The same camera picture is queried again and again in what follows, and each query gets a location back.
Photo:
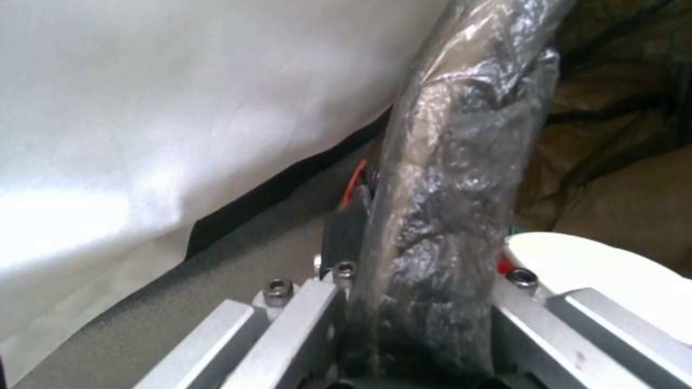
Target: white plastic cover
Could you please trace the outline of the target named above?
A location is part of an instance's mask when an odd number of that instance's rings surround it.
[[[511,261],[562,294],[593,288],[673,338],[692,346],[692,280],[629,251],[558,233],[507,238]]]
[[[446,0],[0,1],[10,385],[191,225],[377,117]]]

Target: gray carpet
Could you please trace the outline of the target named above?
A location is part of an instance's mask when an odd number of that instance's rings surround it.
[[[222,300],[250,302],[270,277],[311,277],[324,217],[364,149],[97,317],[15,387],[132,387]]]

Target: plastic bag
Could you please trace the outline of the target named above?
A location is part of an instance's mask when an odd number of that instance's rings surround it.
[[[395,105],[344,337],[347,373],[482,377],[490,292],[572,2],[450,3]]]

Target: brown fabric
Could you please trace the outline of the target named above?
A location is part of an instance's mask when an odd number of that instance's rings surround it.
[[[574,189],[554,231],[649,257],[692,277],[692,146]]]
[[[670,71],[657,64],[600,64],[561,80],[555,90],[552,114],[600,111],[628,96],[663,94]]]
[[[545,130],[522,184],[517,218],[523,228],[549,230],[570,188],[598,175],[626,150],[663,134],[661,109],[606,123],[570,123]]]
[[[556,41],[567,62],[688,62],[691,24],[690,0],[581,0]]]

